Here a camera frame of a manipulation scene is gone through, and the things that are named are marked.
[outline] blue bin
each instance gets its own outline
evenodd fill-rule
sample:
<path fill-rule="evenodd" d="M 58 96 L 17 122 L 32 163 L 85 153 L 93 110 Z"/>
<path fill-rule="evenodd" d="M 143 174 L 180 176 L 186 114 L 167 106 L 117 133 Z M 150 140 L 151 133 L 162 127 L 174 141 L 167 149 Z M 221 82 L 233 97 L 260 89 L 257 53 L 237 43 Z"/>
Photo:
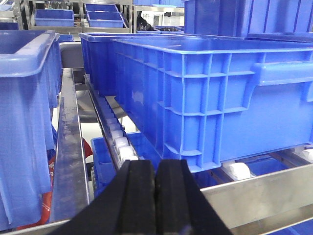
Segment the blue bin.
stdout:
<path fill-rule="evenodd" d="M 37 222 L 41 194 L 50 191 L 49 89 L 60 74 L 50 60 L 60 56 L 57 40 L 53 31 L 0 32 L 0 231 Z"/>
<path fill-rule="evenodd" d="M 313 43 L 313 33 L 250 33 L 247 39 Z"/>
<path fill-rule="evenodd" d="M 110 153 L 103 137 L 91 140 L 93 152 L 94 175 L 97 185 L 97 196 L 114 178 L 116 172 L 110 157 Z"/>
<path fill-rule="evenodd" d="M 86 11 L 109 11 L 118 12 L 116 5 L 114 4 L 96 4 L 96 3 L 86 3 Z"/>
<path fill-rule="evenodd" d="M 0 11 L 10 11 L 12 9 L 12 5 L 0 5 Z"/>
<path fill-rule="evenodd" d="M 127 137 L 135 148 L 137 155 L 145 160 L 150 160 L 154 169 L 157 170 L 161 157 L 147 138 L 141 132 L 128 133 Z"/>
<path fill-rule="evenodd" d="M 88 11 L 87 19 L 90 27 L 98 28 L 122 28 L 123 17 L 119 12 Z"/>
<path fill-rule="evenodd" d="M 313 0 L 183 0 L 185 32 L 245 37 L 310 32 Z"/>
<path fill-rule="evenodd" d="M 160 0 L 161 5 L 173 5 L 177 7 L 184 7 L 184 3 L 181 0 Z"/>
<path fill-rule="evenodd" d="M 74 42 L 74 37 L 73 35 L 70 34 L 61 34 L 59 43 L 66 43 L 66 42 Z"/>
<path fill-rule="evenodd" d="M 159 4 L 159 0 L 133 0 L 133 5 L 152 6 Z"/>
<path fill-rule="evenodd" d="M 210 38 L 113 40 L 117 101 L 192 172 L 312 141 L 313 48 Z"/>
<path fill-rule="evenodd" d="M 147 34 L 80 34 L 85 71 L 90 74 L 90 80 L 101 97 L 116 95 L 116 57 L 111 40 L 124 37 L 163 36 L 149 33 L 151 32 Z"/>
<path fill-rule="evenodd" d="M 42 10 L 35 12 L 36 26 L 74 26 L 72 10 Z"/>
<path fill-rule="evenodd" d="M 19 24 L 14 22 L 0 22 L 0 30 L 19 30 Z"/>

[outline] blue plastic crate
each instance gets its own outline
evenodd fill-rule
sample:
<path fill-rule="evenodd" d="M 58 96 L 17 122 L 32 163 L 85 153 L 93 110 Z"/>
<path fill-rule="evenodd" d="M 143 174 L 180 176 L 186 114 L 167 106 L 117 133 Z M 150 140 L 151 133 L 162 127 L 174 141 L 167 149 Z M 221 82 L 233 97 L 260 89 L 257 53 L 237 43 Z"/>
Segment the blue plastic crate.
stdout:
<path fill-rule="evenodd" d="M 209 38 L 115 42 L 117 101 L 192 172 L 311 142 L 313 48 Z"/>
<path fill-rule="evenodd" d="M 0 30 L 19 30 L 19 24 L 14 22 L 0 22 Z"/>
<path fill-rule="evenodd" d="M 0 5 L 0 11 L 10 11 L 12 9 L 12 5 Z"/>
<path fill-rule="evenodd" d="M 250 33 L 247 39 L 313 43 L 313 33 Z"/>
<path fill-rule="evenodd" d="M 159 4 L 159 0 L 133 0 L 133 5 L 152 6 Z"/>
<path fill-rule="evenodd" d="M 310 32 L 312 28 L 313 0 L 183 2 L 186 33 L 245 37 L 249 32 Z"/>
<path fill-rule="evenodd" d="M 60 75 L 53 31 L 0 32 L 0 231 L 37 222 L 54 148 L 49 89 Z"/>
<path fill-rule="evenodd" d="M 173 5 L 177 7 L 184 7 L 184 3 L 181 0 L 160 0 L 161 5 Z"/>
<path fill-rule="evenodd" d="M 99 95 L 104 97 L 116 95 L 116 57 L 113 50 L 112 39 L 164 36 L 162 34 L 110 34 L 110 33 L 84 33 L 80 34 L 84 67 L 90 74 L 90 80 Z"/>
<path fill-rule="evenodd" d="M 116 5 L 114 4 L 96 4 L 96 3 L 86 3 L 86 11 L 110 11 L 118 12 Z"/>
<path fill-rule="evenodd" d="M 70 34 L 60 34 L 59 43 L 65 43 L 65 42 L 74 42 L 73 35 L 70 35 Z"/>
<path fill-rule="evenodd" d="M 102 192 L 114 178 L 116 172 L 110 157 L 110 153 L 103 137 L 91 140 L 93 152 L 94 175 L 97 191 L 95 196 Z"/>
<path fill-rule="evenodd" d="M 88 11 L 87 19 L 90 27 L 122 28 L 123 17 L 119 12 Z"/>
<path fill-rule="evenodd" d="M 72 10 L 42 10 L 35 12 L 36 26 L 74 26 Z"/>

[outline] metal shelf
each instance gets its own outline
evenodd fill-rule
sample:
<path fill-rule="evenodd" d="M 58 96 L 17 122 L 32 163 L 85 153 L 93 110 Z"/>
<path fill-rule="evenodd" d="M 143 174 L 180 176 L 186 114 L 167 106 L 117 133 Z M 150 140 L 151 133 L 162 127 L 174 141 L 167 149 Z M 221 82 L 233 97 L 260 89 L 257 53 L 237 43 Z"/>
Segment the metal shelf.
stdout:
<path fill-rule="evenodd" d="M 80 22 L 75 22 L 76 27 L 58 27 L 58 26 L 35 26 L 34 12 L 36 10 L 36 3 L 45 3 L 47 1 L 43 0 L 33 0 L 33 11 L 30 11 L 29 0 L 25 0 L 27 5 L 26 18 L 28 28 L 32 30 L 54 30 L 59 33 L 69 33 L 69 34 L 78 34 L 85 32 L 109 32 L 109 33 L 131 33 L 132 27 L 129 28 L 94 28 L 94 27 L 85 27 L 84 25 L 84 3 L 111 3 L 111 4 L 120 4 L 122 6 L 128 7 L 128 15 L 130 17 L 129 24 L 132 25 L 133 15 L 132 15 L 132 0 L 67 0 L 66 2 L 78 3 L 79 5 L 79 18 Z"/>

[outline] shelving unit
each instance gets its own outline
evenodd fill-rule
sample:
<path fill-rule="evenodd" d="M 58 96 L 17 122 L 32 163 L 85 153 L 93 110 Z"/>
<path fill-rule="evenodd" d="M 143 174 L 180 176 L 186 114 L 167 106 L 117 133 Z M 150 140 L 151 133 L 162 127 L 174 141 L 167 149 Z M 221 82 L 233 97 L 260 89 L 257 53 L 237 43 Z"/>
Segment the shelving unit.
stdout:
<path fill-rule="evenodd" d="M 78 34 L 78 33 L 85 33 L 85 32 L 108 32 L 108 33 L 131 33 L 132 27 L 128 27 L 127 24 L 124 22 L 124 28 L 96 28 L 96 27 L 89 27 L 85 15 L 84 15 L 84 3 L 105 3 L 105 4 L 119 4 L 121 5 L 121 12 L 124 16 L 129 16 L 129 20 L 125 18 L 125 20 L 132 25 L 132 0 L 68 0 L 66 2 L 70 3 L 78 3 L 79 7 L 79 14 L 75 15 L 80 19 L 79 22 L 74 22 L 74 27 L 58 27 L 58 26 L 36 26 L 35 19 L 34 19 L 34 12 L 37 9 L 36 3 L 45 3 L 42 0 L 32 0 L 32 8 L 33 10 L 26 11 L 26 18 L 27 24 L 29 25 L 28 28 L 32 30 L 54 30 L 58 33 L 66 33 L 66 34 Z M 28 9 L 30 9 L 30 0 L 25 0 L 25 4 L 27 5 Z"/>
<path fill-rule="evenodd" d="M 0 5 L 6 5 L 8 0 L 3 0 Z M 14 0 L 12 9 L 7 11 L 0 11 L 0 22 L 16 22 L 19 25 L 19 29 L 24 29 L 22 21 L 22 12 L 27 12 L 25 9 L 24 0 Z"/>

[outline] stacked blue crates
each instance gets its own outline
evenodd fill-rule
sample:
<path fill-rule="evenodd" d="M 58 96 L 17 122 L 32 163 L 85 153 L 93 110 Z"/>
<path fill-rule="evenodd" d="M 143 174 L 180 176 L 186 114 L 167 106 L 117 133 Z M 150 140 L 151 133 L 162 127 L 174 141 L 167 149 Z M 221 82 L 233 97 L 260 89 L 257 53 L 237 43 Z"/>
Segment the stacked blue crates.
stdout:
<path fill-rule="evenodd" d="M 163 34 L 80 34 L 86 73 L 101 97 L 116 95 L 116 56 L 112 39 L 164 36 Z"/>
<path fill-rule="evenodd" d="M 0 32 L 0 231 L 37 222 L 41 194 L 51 190 L 46 151 L 54 148 L 58 47 L 53 31 Z"/>
<path fill-rule="evenodd" d="M 124 19 L 114 4 L 85 4 L 90 27 L 122 28 Z"/>

